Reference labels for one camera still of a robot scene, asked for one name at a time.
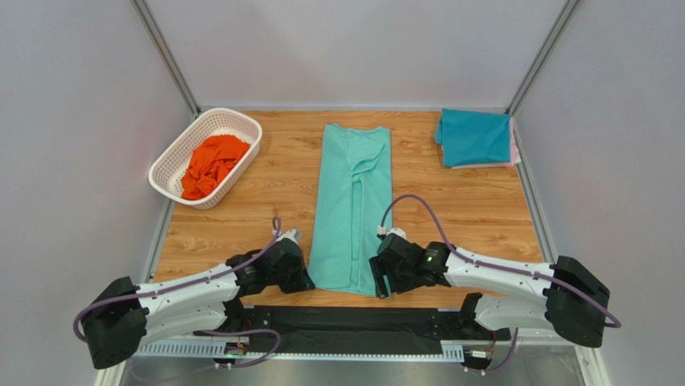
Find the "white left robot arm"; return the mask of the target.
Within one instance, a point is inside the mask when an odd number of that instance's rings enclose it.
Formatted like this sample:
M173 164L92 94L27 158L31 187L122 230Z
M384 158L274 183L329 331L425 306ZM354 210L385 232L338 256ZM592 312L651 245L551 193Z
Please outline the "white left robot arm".
M272 285L284 294L315 288L292 238L172 281L136 285L130 277L120 277L78 314L76 331L88 346L93 367L106 369L158 340L236 331L242 323L240 299Z

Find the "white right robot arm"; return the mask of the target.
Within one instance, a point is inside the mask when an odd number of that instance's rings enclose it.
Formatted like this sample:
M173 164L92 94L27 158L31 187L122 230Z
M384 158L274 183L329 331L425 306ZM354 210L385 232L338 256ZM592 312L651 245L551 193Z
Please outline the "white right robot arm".
M381 237L369 263L378 298L435 285L473 288L460 317L462 325L478 333L542 329L582 347L603 343L610 291L573 257L560 256L554 264L525 263L440 241L422 248L392 229Z

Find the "mint green t shirt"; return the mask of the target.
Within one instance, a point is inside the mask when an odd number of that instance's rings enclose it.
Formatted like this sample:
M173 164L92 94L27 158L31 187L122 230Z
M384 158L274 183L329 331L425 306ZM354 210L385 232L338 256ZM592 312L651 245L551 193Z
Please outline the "mint green t shirt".
M390 131L326 125L308 271L314 284L375 296L369 260L377 253L377 228L391 225Z

